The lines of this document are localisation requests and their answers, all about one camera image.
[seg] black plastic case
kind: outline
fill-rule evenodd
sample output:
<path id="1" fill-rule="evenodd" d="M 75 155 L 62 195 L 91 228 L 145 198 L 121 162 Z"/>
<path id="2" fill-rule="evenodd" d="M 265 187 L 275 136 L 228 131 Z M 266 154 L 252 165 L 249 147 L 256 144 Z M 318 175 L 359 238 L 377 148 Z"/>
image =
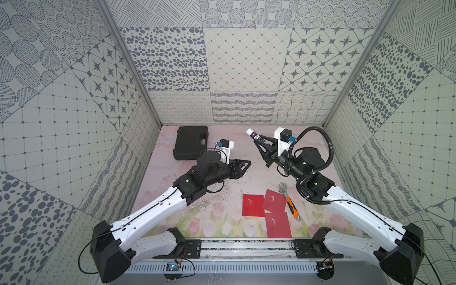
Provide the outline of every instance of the black plastic case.
<path id="1" fill-rule="evenodd" d="M 207 126 L 180 127 L 173 155 L 177 161 L 195 160 L 207 148 Z"/>

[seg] small bottle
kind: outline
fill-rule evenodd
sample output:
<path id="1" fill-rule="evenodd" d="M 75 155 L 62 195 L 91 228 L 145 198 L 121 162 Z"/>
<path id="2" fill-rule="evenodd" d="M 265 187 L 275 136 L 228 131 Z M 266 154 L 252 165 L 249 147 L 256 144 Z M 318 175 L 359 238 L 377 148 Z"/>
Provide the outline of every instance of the small bottle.
<path id="1" fill-rule="evenodd" d="M 260 140 L 262 142 L 266 142 L 263 138 L 261 138 L 260 135 L 258 135 L 257 133 L 254 132 L 254 130 L 252 130 L 251 128 L 249 128 L 247 131 L 245 131 L 252 139 L 254 140 Z"/>

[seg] tile wall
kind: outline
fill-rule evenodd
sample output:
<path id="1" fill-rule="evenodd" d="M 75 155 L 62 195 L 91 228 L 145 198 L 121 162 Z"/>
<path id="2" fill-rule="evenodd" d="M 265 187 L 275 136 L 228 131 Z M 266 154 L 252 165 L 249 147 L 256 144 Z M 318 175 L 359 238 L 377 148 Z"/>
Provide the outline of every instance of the tile wall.
<path id="1" fill-rule="evenodd" d="M 389 0 L 108 4 L 164 124 L 321 124 Z"/>
<path id="2" fill-rule="evenodd" d="M 456 282 L 455 26 L 454 1 L 403 1 L 326 126 L 354 194 L 420 226 L 444 284 Z M 417 277 L 438 284 L 426 260 Z"/>
<path id="3" fill-rule="evenodd" d="M 96 277 L 78 255 L 129 212 L 160 131 L 123 58 L 92 0 L 1 1 L 1 284 Z"/>

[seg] red card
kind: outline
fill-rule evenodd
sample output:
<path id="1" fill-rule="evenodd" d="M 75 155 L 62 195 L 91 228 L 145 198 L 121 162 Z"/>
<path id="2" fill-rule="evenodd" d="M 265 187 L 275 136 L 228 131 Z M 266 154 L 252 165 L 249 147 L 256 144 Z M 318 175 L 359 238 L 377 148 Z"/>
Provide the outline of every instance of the red card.
<path id="1" fill-rule="evenodd" d="M 268 238 L 291 238 L 287 213 L 265 213 Z"/>
<path id="2" fill-rule="evenodd" d="M 285 196 L 280 193 L 266 190 L 266 196 L 264 197 L 263 209 L 274 213 L 285 212 L 286 200 Z"/>
<path id="3" fill-rule="evenodd" d="M 264 217 L 263 195 L 242 195 L 242 215 Z"/>

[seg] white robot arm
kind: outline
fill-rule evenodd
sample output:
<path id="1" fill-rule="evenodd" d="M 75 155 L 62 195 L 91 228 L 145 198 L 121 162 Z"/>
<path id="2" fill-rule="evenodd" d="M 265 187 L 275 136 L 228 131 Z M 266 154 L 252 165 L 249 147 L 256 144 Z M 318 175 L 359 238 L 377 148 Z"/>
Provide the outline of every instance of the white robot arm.
<path id="1" fill-rule="evenodd" d="M 293 154 L 294 145 L 309 131 L 320 132 L 325 138 L 329 157 L 324 161 L 317 149 L 304 147 Z M 322 252 L 349 255 L 379 266 L 401 284 L 413 284 L 424 257 L 423 231 L 414 224 L 404 226 L 362 204 L 319 171 L 328 167 L 334 150 L 328 134 L 320 127 L 309 127 L 297 138 L 291 130 L 278 128 L 274 138 L 247 130 L 266 166 L 273 163 L 285 175 L 296 179 L 296 190 L 309 202 L 324 205 L 367 233 L 371 239 L 344 235 L 330 228 L 320 228 L 312 240 Z"/>
<path id="2" fill-rule="evenodd" d="M 315 148 L 299 149 L 302 152 L 297 157 L 291 154 L 293 146 L 309 130 L 317 130 L 325 137 L 330 149 L 326 162 Z M 423 259 L 423 231 L 414 224 L 404 226 L 372 210 L 319 173 L 331 163 L 333 156 L 331 141 L 323 129 L 307 128 L 297 138 L 284 128 L 278 128 L 274 138 L 260 136 L 251 129 L 247 133 L 253 138 L 266 166 L 275 162 L 286 174 L 296 178 L 297 191 L 306 200 L 325 205 L 371 237 L 354 237 L 322 227 L 311 240 L 316 252 L 365 260 L 399 283 L 413 284 Z M 250 161 L 230 160 L 233 147 L 232 141 L 220 140 L 216 151 L 206 151 L 199 156 L 196 166 L 157 199 L 111 225 L 102 221 L 95 226 L 90 253 L 104 283 L 122 275 L 133 263 L 152 257 L 175 259 L 182 256 L 186 240 L 177 228 L 141 237 L 169 215 L 203 196 L 207 186 L 227 178 L 242 177 Z M 295 248 L 299 249 L 299 244 L 295 244 Z"/>
<path id="3" fill-rule="evenodd" d="M 169 215 L 206 194 L 208 186 L 228 178 L 241 178 L 251 162 L 231 160 L 233 147 L 234 142 L 220 140 L 214 150 L 200 154 L 196 165 L 158 198 L 111 225 L 102 221 L 94 227 L 90 253 L 103 283 L 122 275 L 132 263 L 157 256 L 175 259 L 182 255 L 186 240 L 177 228 L 153 237 L 141 237 Z"/>

